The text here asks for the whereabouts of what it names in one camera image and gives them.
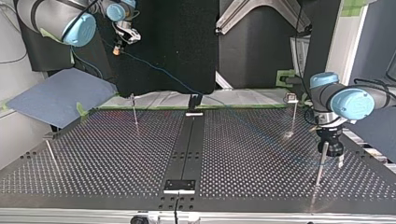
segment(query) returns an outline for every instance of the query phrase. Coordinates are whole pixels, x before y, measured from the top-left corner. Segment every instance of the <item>white wall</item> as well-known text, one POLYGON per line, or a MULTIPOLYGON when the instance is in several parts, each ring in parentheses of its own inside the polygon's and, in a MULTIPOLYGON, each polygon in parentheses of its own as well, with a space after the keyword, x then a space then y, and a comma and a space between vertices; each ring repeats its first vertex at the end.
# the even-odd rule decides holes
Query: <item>white wall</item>
MULTIPOLYGON (((12 5, 12 0, 3 1, 12 5)), ((19 27, 12 11, 2 9, 19 27)), ((25 51, 21 34, 0 13, 0 62, 19 59, 25 51)), ((28 57, 17 63, 0 63, 0 104, 42 82, 44 75, 32 72, 28 57)), ((0 169, 37 146, 49 131, 50 126, 43 122, 0 108, 0 169)))

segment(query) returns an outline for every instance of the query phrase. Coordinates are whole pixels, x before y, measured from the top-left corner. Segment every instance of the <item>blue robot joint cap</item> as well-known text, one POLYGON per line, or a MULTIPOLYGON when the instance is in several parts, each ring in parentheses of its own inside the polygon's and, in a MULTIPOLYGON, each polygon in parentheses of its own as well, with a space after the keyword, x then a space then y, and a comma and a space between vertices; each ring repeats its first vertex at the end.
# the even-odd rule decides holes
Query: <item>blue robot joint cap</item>
POLYGON ((333 72, 319 73, 311 77, 311 89, 339 82, 338 75, 333 72))

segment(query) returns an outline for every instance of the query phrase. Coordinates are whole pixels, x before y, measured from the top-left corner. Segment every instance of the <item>perforated table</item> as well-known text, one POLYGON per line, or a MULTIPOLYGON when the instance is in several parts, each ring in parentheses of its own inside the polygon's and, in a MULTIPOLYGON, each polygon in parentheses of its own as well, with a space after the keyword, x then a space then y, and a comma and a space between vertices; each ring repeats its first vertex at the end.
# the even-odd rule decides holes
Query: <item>perforated table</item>
POLYGON ((396 175, 347 137, 344 167, 328 159, 315 188, 318 138, 292 112, 142 110, 136 126, 133 111, 98 110, 51 142, 56 160, 43 144, 0 171, 0 207, 396 215, 396 175), (178 179, 195 194, 164 194, 178 179))

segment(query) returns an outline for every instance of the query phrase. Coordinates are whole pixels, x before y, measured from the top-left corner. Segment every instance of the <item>black cable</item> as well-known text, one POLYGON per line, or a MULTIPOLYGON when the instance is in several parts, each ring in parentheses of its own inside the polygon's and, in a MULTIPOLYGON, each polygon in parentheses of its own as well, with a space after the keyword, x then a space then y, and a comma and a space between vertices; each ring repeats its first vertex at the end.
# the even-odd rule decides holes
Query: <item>black cable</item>
POLYGON ((76 18, 73 20, 73 22, 67 27, 66 31, 64 32, 64 34, 62 35, 61 41, 64 42, 64 38, 70 33, 71 29, 73 28, 73 26, 78 22, 78 20, 82 17, 82 15, 84 15, 84 13, 86 13, 88 10, 90 10, 90 8, 95 5, 99 0, 94 0, 92 1, 87 7, 85 7, 84 10, 82 10, 78 16, 76 16, 76 18))
POLYGON ((310 121, 310 120, 308 120, 308 118, 307 118, 307 114, 308 114, 308 111, 312 111, 312 114, 313 114, 313 111, 314 111, 315 109, 313 108, 313 106, 311 105, 311 106, 309 106, 306 110, 305 110, 305 112, 304 112, 304 120, 305 120, 305 122, 307 122, 308 124, 311 124, 311 125, 321 125, 321 126, 323 126, 323 125, 330 125, 330 124, 334 124, 335 122, 337 122, 341 117, 338 117, 338 118, 336 118, 336 119, 334 119, 334 120, 332 120, 332 121, 330 121, 330 122, 327 122, 327 123, 318 123, 316 120, 315 120, 315 118, 313 118, 313 120, 315 121, 315 122, 312 122, 312 121, 310 121))
POLYGON ((299 12, 298 12, 297 24, 296 24, 296 26, 295 26, 296 35, 295 35, 295 37, 294 37, 294 47, 295 47, 295 51, 296 51, 297 68, 298 68, 298 71, 299 71, 299 74, 300 74, 300 75, 297 76, 297 77, 300 78, 300 80, 301 80, 301 82, 302 82, 302 84, 303 84, 303 87, 304 87, 304 91, 305 91, 305 93, 308 95, 309 99, 312 99, 311 93, 308 91, 308 88, 305 86, 305 82, 304 82, 304 79, 303 79, 303 77, 302 77, 303 72, 301 71, 300 62, 299 62, 299 60, 298 60, 297 36, 298 36, 298 34, 299 34, 299 33, 298 33, 298 25, 299 25, 299 23, 300 23, 301 15, 302 15, 302 14, 303 14, 303 3, 301 3, 301 5, 300 5, 300 10, 299 10, 299 12))
POLYGON ((23 56, 21 56, 19 59, 12 60, 12 61, 8 61, 8 62, 0 62, 0 64, 5 64, 5 63, 17 63, 17 62, 22 61, 24 58, 26 58, 26 56, 27 56, 27 50, 26 50, 26 52, 23 54, 23 56))
POLYGON ((177 207, 178 207, 178 197, 180 196, 177 195, 177 200, 176 200, 176 205, 175 205, 175 210, 174 210, 174 215, 175 215, 175 224, 178 224, 178 217, 177 217, 177 207))
POLYGON ((369 80, 369 79, 364 79, 364 78, 355 78, 355 79, 353 79, 353 82, 356 85, 358 84, 358 82, 366 82, 366 83, 371 83, 371 84, 375 84, 375 85, 378 85, 378 86, 396 88, 396 85, 387 84, 387 83, 381 82, 379 80, 369 80))

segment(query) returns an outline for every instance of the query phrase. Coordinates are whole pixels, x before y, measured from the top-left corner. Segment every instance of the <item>white panel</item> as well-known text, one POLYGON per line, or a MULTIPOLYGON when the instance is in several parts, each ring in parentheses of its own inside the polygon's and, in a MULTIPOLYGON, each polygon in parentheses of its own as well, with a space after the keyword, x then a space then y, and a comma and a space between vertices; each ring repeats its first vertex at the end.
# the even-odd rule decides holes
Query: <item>white panel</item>
POLYGON ((349 83, 366 12, 367 6, 361 10, 360 16, 338 17, 334 30, 326 71, 338 74, 340 81, 345 85, 349 83))
POLYGON ((0 169, 41 143, 50 126, 17 112, 0 119, 0 169))
MULTIPOLYGON (((15 14, 6 7, 1 8, 19 27, 15 14)), ((0 62, 19 59, 25 52, 21 34, 0 13, 0 62)), ((0 102, 28 90, 42 80, 42 73, 32 72, 28 57, 17 63, 0 64, 0 102)))
MULTIPOLYGON (((15 14, 1 7, 18 27, 15 14)), ((19 59, 26 52, 19 34, 0 13, 0 63, 19 59)), ((32 72, 29 59, 0 64, 0 169, 42 141, 50 126, 12 110, 2 111, 1 104, 44 80, 32 72)))

